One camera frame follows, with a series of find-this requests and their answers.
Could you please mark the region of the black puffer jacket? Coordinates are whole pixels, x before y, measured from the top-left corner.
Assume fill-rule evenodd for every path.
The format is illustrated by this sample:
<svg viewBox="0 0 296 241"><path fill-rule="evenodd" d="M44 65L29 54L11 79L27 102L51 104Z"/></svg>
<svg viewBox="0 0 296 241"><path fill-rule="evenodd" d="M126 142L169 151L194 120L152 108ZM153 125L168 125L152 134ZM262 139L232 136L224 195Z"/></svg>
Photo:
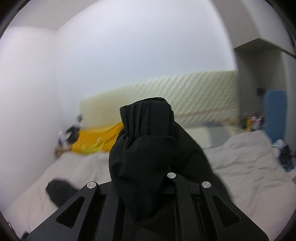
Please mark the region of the black puffer jacket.
<svg viewBox="0 0 296 241"><path fill-rule="evenodd" d="M120 109L111 181L46 190L58 211L41 240L233 240L228 194L163 98Z"/></svg>

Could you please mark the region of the yellow pillow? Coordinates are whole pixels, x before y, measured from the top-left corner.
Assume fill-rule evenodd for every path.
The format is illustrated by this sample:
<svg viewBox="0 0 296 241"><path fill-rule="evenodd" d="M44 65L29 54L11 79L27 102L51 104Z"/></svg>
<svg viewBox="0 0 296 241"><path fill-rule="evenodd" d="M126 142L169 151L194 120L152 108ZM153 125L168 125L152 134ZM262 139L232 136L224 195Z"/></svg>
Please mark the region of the yellow pillow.
<svg viewBox="0 0 296 241"><path fill-rule="evenodd" d="M123 128L123 123L120 122L113 126L79 130L78 139L71 146L71 151L80 154L110 152Z"/></svg>

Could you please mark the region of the grey white pillow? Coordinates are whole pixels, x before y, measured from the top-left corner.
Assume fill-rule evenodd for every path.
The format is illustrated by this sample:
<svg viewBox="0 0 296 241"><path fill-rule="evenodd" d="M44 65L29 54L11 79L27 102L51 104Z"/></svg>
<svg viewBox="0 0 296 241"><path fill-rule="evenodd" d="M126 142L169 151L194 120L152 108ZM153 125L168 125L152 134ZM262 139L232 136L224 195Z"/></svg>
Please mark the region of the grey white pillow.
<svg viewBox="0 0 296 241"><path fill-rule="evenodd" d="M195 123L184 129L203 149L220 146L240 133L237 126L213 121Z"/></svg>

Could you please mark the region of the wooden nightstand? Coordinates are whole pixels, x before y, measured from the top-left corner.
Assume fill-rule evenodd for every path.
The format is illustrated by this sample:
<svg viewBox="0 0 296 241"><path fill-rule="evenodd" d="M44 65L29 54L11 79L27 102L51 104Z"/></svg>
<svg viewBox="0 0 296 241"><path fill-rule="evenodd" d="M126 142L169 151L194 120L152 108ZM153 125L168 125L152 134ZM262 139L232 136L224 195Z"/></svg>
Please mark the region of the wooden nightstand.
<svg viewBox="0 0 296 241"><path fill-rule="evenodd" d="M56 159L59 159L64 153L70 152L71 151L71 146L56 146L54 149L54 156Z"/></svg>

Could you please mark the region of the small bottles on shelf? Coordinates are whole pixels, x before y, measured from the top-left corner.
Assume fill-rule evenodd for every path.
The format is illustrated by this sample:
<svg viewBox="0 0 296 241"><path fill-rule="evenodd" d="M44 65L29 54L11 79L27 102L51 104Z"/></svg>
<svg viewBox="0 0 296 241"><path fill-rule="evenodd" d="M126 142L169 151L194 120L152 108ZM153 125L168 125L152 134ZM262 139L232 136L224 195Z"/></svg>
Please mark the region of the small bottles on shelf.
<svg viewBox="0 0 296 241"><path fill-rule="evenodd" d="M264 129L264 116L251 113L239 120L239 127L245 132L254 132Z"/></svg>

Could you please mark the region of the light grey duvet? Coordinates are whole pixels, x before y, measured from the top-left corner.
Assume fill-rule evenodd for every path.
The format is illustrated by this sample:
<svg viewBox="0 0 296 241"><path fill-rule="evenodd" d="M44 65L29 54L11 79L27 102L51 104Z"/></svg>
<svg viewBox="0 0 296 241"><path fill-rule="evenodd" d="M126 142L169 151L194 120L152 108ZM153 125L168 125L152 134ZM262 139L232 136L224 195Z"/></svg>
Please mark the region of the light grey duvet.
<svg viewBox="0 0 296 241"><path fill-rule="evenodd" d="M265 133L240 133L205 154L236 206L275 240L295 211L295 171L282 168ZM31 232L57 209L45 191L51 180L60 178L78 189L90 181L109 182L108 157L63 154L3 211L4 217L18 236Z"/></svg>

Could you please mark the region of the blue padded chair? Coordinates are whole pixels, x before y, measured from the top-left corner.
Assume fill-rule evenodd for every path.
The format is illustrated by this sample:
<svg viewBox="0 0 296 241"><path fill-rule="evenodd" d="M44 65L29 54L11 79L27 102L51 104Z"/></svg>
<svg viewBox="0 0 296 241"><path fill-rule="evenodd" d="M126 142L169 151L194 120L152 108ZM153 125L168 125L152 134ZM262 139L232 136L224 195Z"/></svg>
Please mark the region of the blue padded chair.
<svg viewBox="0 0 296 241"><path fill-rule="evenodd" d="M271 142L285 138L287 97L284 91L269 90L264 96L264 130Z"/></svg>

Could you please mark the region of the white wardrobe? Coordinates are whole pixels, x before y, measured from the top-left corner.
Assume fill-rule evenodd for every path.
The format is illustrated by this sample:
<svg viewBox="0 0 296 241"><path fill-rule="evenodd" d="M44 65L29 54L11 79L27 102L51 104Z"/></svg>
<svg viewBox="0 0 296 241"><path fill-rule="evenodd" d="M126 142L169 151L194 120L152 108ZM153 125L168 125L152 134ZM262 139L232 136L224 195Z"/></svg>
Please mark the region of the white wardrobe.
<svg viewBox="0 0 296 241"><path fill-rule="evenodd" d="M295 147L295 39L267 1L214 1L238 68L240 115L265 114L263 94L287 96L285 141Z"/></svg>

